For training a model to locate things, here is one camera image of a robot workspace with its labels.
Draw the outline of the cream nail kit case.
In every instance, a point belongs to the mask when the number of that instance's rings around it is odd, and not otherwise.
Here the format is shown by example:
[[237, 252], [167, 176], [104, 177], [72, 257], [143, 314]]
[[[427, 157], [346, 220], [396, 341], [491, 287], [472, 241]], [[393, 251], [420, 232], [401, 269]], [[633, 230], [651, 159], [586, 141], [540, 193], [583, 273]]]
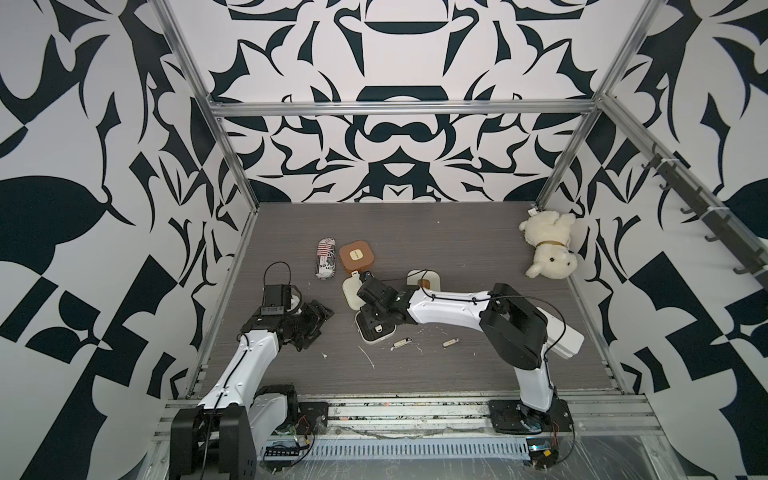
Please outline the cream nail kit case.
[[439, 274], [428, 269], [411, 270], [407, 275], [406, 284], [427, 290], [441, 290], [441, 279]]
[[366, 279], [367, 272], [360, 273], [353, 271], [350, 276], [342, 282], [342, 293], [350, 309], [355, 313], [355, 325], [362, 339], [368, 344], [378, 343], [390, 336], [396, 331], [396, 326], [386, 324], [377, 320], [367, 320], [361, 313], [365, 302], [357, 295], [358, 290]]

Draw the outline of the brown nail kit case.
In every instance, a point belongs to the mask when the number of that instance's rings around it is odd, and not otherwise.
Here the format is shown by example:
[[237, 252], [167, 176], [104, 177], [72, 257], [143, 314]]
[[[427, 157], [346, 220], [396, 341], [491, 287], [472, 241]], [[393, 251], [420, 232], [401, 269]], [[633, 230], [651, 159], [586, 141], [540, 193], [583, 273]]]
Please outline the brown nail kit case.
[[364, 240], [357, 240], [342, 246], [339, 250], [339, 259], [348, 274], [369, 271], [375, 263], [373, 251]]

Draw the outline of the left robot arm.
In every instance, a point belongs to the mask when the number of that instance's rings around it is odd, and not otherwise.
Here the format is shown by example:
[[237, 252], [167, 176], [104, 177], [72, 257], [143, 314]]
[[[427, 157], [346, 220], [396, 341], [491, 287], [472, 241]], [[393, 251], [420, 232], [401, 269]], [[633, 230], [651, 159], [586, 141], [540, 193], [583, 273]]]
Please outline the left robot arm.
[[317, 300], [304, 301], [294, 285], [265, 286], [220, 378], [196, 406], [176, 413], [169, 478], [253, 479], [265, 456], [286, 454], [290, 465], [304, 459], [326, 404], [304, 410], [293, 385], [265, 386], [262, 379], [284, 346], [307, 349], [333, 315]]

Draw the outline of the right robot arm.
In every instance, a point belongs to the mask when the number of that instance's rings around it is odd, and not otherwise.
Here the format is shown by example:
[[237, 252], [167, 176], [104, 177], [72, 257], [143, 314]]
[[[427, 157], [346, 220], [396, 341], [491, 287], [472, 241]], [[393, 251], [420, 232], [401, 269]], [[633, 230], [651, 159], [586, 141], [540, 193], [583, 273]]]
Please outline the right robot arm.
[[483, 333], [497, 355], [513, 367], [527, 414], [548, 414], [555, 403], [548, 356], [570, 359], [584, 342], [580, 332], [504, 283], [491, 290], [455, 293], [418, 284], [396, 290], [370, 277], [356, 297], [363, 302], [356, 323], [368, 342], [406, 324], [445, 324]]

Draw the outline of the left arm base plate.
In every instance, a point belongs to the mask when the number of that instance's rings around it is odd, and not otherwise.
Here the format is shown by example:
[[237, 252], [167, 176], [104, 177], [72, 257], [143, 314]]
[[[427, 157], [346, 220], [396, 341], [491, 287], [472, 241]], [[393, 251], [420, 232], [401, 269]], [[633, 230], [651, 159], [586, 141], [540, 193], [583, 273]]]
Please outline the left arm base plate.
[[327, 425], [329, 407], [330, 405], [323, 401], [289, 403], [286, 420], [278, 431], [299, 436], [314, 434]]

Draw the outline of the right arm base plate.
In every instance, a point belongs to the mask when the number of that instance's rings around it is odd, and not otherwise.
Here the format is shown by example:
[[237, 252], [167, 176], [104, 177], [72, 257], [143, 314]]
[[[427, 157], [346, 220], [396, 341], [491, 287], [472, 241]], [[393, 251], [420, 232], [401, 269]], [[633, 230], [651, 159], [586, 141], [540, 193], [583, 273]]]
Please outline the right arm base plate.
[[570, 433], [574, 422], [568, 404], [554, 397], [546, 412], [525, 406], [520, 400], [491, 400], [489, 417], [495, 432], [533, 436], [551, 433]]

